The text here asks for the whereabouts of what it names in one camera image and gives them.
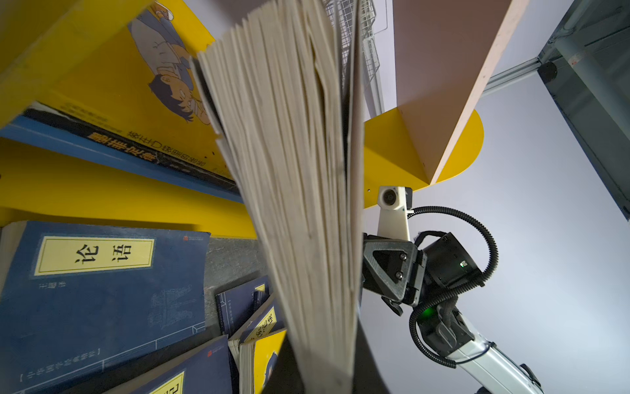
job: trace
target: book cover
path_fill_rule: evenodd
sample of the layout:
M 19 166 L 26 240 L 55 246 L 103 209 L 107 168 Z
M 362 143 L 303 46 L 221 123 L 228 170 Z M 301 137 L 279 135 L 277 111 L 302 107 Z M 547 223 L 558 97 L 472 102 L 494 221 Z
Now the book cover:
M 0 234 L 0 386 L 68 385 L 205 329 L 208 233 L 26 221 Z
M 176 170 L 232 180 L 190 72 L 191 55 L 213 42 L 183 0 L 160 0 L 38 101 L 96 126 L 69 131 L 112 149 L 152 162 L 163 153 Z
M 232 336 L 262 305 L 255 305 L 256 300 L 261 301 L 256 293 L 270 293 L 267 275 L 216 295 L 221 333 Z
M 230 394 L 227 335 L 188 351 L 107 394 Z
M 283 328 L 285 328 L 285 317 L 280 307 L 280 301 L 272 293 L 265 303 L 254 312 L 254 315 L 227 341 L 236 365 L 239 364 L 239 346 L 241 344 L 262 338 Z
M 254 343 L 254 393 L 260 394 L 263 391 L 273 368 L 278 361 L 278 353 L 284 342 L 287 331 L 282 330 L 267 335 Z

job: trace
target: black cable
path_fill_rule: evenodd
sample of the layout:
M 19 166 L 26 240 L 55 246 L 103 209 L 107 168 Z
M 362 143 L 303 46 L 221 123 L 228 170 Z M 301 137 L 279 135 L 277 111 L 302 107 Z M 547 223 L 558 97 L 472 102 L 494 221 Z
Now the black cable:
M 421 233 L 418 233 L 418 236 L 416 237 L 416 239 L 413 242 L 413 244 L 416 245 L 416 247 L 419 248 L 420 244 L 422 243 L 422 241 L 425 240 L 427 235 L 443 237 L 443 236 L 446 235 L 446 233 L 444 231 L 422 231 Z
M 442 303 L 442 320 L 444 321 L 446 328 L 450 328 L 451 323 L 455 320 L 455 316 L 453 316 L 453 309 L 455 308 L 456 303 L 457 296 L 449 298 Z
M 492 276 L 492 273 L 496 270 L 496 266 L 498 265 L 498 262 L 499 262 L 499 252 L 496 249 L 495 239 L 492 237 L 490 232 L 483 226 L 483 224 L 481 224 L 474 217 L 468 214 L 465 214 L 461 211 L 458 211 L 457 209 L 447 208 L 447 207 L 435 207 L 435 206 L 419 207 L 419 208 L 414 208 L 412 212 L 408 213 L 407 219 L 415 215 L 426 214 L 426 213 L 451 215 L 451 216 L 458 217 L 459 219 L 462 219 L 463 221 L 469 223 L 471 226 L 475 227 L 481 233 L 483 238 L 486 240 L 486 243 L 488 244 L 488 249 L 490 250 L 490 261 L 488 262 L 488 266 L 486 267 L 484 272 L 482 272 L 475 278 L 472 278 L 467 283 L 463 283 L 452 289 L 445 290 L 442 293 L 439 293 L 433 296 L 428 301 L 425 301 L 419 304 L 416 308 L 413 308 L 413 312 L 411 312 L 411 316 L 409 317 L 409 332 L 411 333 L 411 339 L 413 340 L 413 343 L 416 345 L 418 350 L 420 350 L 422 354 L 427 356 L 430 360 L 435 361 L 438 364 L 447 366 L 449 368 L 455 368 L 457 367 L 457 363 L 455 361 L 447 359 L 446 357 L 442 357 L 432 352 L 428 347 L 424 345 L 424 343 L 420 340 L 420 336 L 418 335 L 416 323 L 420 315 L 422 315 L 422 313 L 426 311 L 427 309 L 433 306 L 436 306 L 440 303 L 443 303 L 444 301 L 450 298 L 453 298 L 459 294 L 465 293 L 466 291 L 472 290 L 475 287 L 480 286 L 483 282 L 487 281 Z
M 542 388 L 541 382 L 538 381 L 538 378 L 536 378 L 536 375 L 534 375 L 534 372 L 530 367 L 527 366 L 527 364 L 521 364 L 520 367 L 523 368 L 525 372 L 527 372 L 527 374 L 529 375 L 529 379 L 532 382 L 534 382 L 538 387 Z
M 490 349 L 492 349 L 494 346 L 496 346 L 496 343 L 494 343 L 494 342 L 490 342 L 490 343 L 488 344 L 488 347 L 486 348 L 486 350 L 482 351 L 482 352 L 481 352 L 481 353 L 479 353 L 478 355 L 473 356 L 473 357 L 471 357 L 471 358 L 469 358 L 469 359 L 467 359 L 467 360 L 458 361 L 458 362 L 456 362 L 456 363 L 455 363 L 455 365 L 461 365 L 461 364 L 465 364 L 465 363 L 467 363 L 467 362 L 471 362 L 472 360 L 476 360 L 476 359 L 478 359 L 479 357 L 481 357 L 481 356 L 483 356 L 484 354 L 486 354 L 487 352 L 489 352 L 489 351 L 490 351 Z

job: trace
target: yellow label on book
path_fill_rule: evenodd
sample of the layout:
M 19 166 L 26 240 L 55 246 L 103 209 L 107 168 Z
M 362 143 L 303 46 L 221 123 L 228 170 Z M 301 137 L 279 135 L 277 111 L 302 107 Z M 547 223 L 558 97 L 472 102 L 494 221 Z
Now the yellow label on book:
M 152 264 L 154 242 L 145 238 L 45 236 L 35 276 L 147 268 Z
M 247 342 L 252 339 L 262 338 L 268 333 L 272 331 L 273 326 L 275 326 L 278 321 L 275 317 L 275 307 L 272 306 L 272 310 L 266 314 L 265 318 L 261 320 L 261 322 L 254 328 L 254 330 L 248 335 L 247 338 L 243 342 Z
M 183 394 L 184 392 L 184 371 L 178 373 L 165 384 L 156 388 L 148 394 Z
M 256 342 L 254 348 L 254 394 L 260 394 L 269 381 L 286 334 L 287 331 L 282 330 Z

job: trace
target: robotic arm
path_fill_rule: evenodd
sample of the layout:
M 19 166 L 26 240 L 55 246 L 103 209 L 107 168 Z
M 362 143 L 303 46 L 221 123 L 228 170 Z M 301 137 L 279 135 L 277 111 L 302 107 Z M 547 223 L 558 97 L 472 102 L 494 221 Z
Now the robotic arm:
M 525 364 L 516 365 L 455 307 L 458 295 L 483 286 L 496 269 L 498 252 L 488 230 L 454 209 L 411 209 L 410 188 L 381 187 L 378 205 L 377 235 L 364 235 L 364 288 L 380 294 L 398 316 L 403 314 L 400 304 L 410 305 L 409 330 L 414 344 L 439 364 L 461 366 L 482 384 L 478 393 L 542 394 L 533 372 Z M 408 218 L 429 212 L 458 217 L 483 235 L 490 249 L 486 270 L 477 268 L 452 233 L 423 231 L 411 240 Z M 419 250 L 427 236 L 439 239 Z

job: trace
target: book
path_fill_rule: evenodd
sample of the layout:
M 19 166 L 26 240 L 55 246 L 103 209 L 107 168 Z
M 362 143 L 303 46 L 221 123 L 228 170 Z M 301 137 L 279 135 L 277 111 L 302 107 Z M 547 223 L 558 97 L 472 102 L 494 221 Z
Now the book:
M 286 330 L 241 344 L 239 370 L 240 394 L 260 394 L 278 361 Z
M 285 327 L 285 317 L 275 295 L 267 301 L 239 328 L 227 341 L 236 365 L 239 365 L 239 346 L 251 340 L 262 338 Z
M 234 335 L 236 330 L 241 328 L 266 301 L 266 298 L 261 299 L 261 297 L 268 296 L 269 293 L 269 277 L 264 275 L 217 294 L 221 333 L 228 334 L 230 337 Z
M 352 390 L 363 252 L 361 12 L 357 0 L 326 9 L 321 0 L 270 1 L 193 61 L 313 393 Z
M 209 234 L 22 221 L 0 233 L 0 386 L 60 390 L 205 329 Z
M 230 394 L 227 335 L 198 346 L 107 394 Z
M 26 115 L 235 190 L 190 74 L 190 56 L 213 42 L 184 0 L 153 2 L 38 97 L 62 116 Z

